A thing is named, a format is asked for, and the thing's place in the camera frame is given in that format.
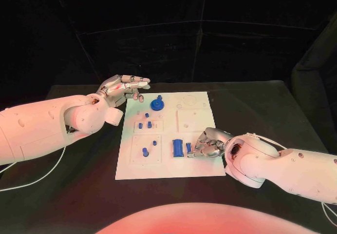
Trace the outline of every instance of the robotic hand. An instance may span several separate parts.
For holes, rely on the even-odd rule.
[[[127,98],[144,101],[137,89],[150,89],[149,83],[147,78],[115,75],[95,94],[62,97],[2,111],[0,165],[49,154],[95,133],[105,122],[117,126],[123,112],[115,107]]]
[[[245,185],[259,188],[268,179],[288,193],[337,204],[337,156],[283,146],[278,152],[267,142],[281,146],[255,134],[206,128],[187,157],[223,156],[225,172]]]

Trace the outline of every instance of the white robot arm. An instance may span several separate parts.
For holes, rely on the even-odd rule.
[[[206,128],[187,156],[225,156],[225,171],[245,185],[259,188],[270,180],[288,193],[337,204],[337,156],[297,149],[278,152],[261,139],[277,144],[255,134],[232,136]]]
[[[0,165],[38,158],[95,133],[104,123],[120,124],[115,108],[127,98],[143,102],[137,88],[150,79],[115,75],[95,94],[35,102],[0,112]]]

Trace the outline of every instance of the white plastic board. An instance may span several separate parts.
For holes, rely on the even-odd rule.
[[[150,103],[159,95],[164,108],[153,111]],[[187,158],[186,143],[192,143],[195,150],[206,127],[216,127],[206,92],[144,94],[144,103],[128,99],[115,179],[225,176],[221,157]],[[173,157],[174,139],[183,140],[185,157]]]

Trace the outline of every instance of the blue object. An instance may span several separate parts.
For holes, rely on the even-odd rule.
[[[143,156],[144,156],[144,157],[147,157],[147,156],[149,156],[147,148],[143,148]]]
[[[173,157],[183,157],[183,140],[173,140]]]
[[[159,95],[157,99],[151,101],[150,107],[154,111],[160,111],[164,108],[164,102],[162,101],[163,97]]]
[[[186,143],[187,152],[192,152],[192,144]]]

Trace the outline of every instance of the table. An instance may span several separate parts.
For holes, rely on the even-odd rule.
[[[98,85],[59,86],[48,99],[94,93]],[[143,92],[208,91],[216,127],[234,135],[257,133],[288,148],[326,152],[283,81],[157,83]],[[259,189],[231,176],[114,180],[123,120],[66,147],[51,175],[29,187],[0,193],[2,233],[94,233],[127,215],[180,202],[241,206],[275,215],[321,233],[333,225],[319,202],[288,194],[272,182]],[[62,150],[18,163],[0,187],[30,183],[49,171]]]

